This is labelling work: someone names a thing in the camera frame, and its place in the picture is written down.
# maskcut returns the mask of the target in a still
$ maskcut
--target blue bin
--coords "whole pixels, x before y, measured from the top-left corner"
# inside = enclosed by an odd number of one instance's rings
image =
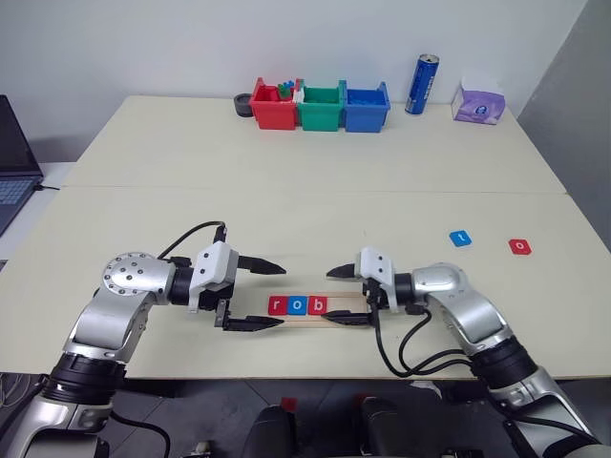
[[[347,89],[344,86],[347,132],[380,132],[390,110],[386,83],[378,89]]]

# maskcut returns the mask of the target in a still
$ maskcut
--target tissue box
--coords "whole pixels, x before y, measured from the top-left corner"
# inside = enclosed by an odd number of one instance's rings
[[[505,96],[495,81],[484,75],[463,76],[452,102],[456,121],[496,124],[505,110]]]

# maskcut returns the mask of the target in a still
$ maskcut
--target green bin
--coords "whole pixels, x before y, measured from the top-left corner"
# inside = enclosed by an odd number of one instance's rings
[[[298,97],[297,109],[305,131],[335,132],[342,120],[345,80],[336,88],[309,88],[303,81]]]

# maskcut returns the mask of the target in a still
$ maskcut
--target blue block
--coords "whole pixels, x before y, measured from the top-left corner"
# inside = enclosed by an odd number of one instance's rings
[[[467,231],[454,231],[450,233],[450,239],[454,246],[465,246],[471,245],[471,238]]]
[[[307,296],[290,296],[286,312],[288,315],[305,315],[307,313]]]

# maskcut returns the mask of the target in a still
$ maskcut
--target laptop keyboard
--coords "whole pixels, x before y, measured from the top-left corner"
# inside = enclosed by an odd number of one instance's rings
[[[31,184],[31,179],[0,181],[0,205],[17,203]]]

